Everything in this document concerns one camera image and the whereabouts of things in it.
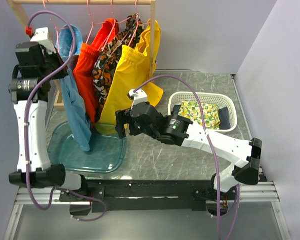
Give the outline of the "light blue shorts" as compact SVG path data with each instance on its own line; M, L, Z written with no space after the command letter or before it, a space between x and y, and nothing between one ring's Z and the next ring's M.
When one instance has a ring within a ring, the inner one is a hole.
M81 150L88 152L90 150L89 141L91 138L90 120L86 114L86 108L83 98L80 96L78 87L74 78L73 70L77 64L78 57L83 43L83 37L80 30L71 25L74 36L67 25L59 31L59 40L55 43L59 55L67 64L68 75L60 79L61 93L68 123Z

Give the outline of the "pink wire hanger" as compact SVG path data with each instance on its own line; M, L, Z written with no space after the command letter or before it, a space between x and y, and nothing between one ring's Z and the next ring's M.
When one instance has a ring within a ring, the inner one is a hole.
M43 4L45 10L48 10L47 7L46 7L46 3L48 3L48 2L49 2L48 0L47 1L46 0L42 0L42 4ZM51 14L49 15L49 18L50 18L50 21L52 22L52 24L54 26L54 29L56 31L57 36L58 36L58 34L59 34L59 28L58 28L57 24L55 23L55 21L53 19L53 16Z

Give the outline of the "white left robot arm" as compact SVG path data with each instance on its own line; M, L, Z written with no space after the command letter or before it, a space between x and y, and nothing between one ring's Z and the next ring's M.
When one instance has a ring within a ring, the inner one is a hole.
M51 164L45 142L45 117L51 80L67 76L64 63L54 46L48 48L37 41L16 45L18 64L14 67L9 93L18 121L19 159L17 170L9 174L9 182L26 188L57 187L71 190L78 201L89 195L87 181L81 174L66 172L63 164Z

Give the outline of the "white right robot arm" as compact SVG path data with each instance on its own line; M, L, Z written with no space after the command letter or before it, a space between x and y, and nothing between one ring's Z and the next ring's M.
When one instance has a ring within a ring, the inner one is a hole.
M241 140L229 137L203 127L177 114L162 115L148 102L140 102L129 109L115 113L119 137L129 134L145 134L163 144L202 150L230 162L230 166L214 178L209 186L209 194L214 199L222 198L233 186L239 184L256 185L259 181L259 168L262 141L258 138Z

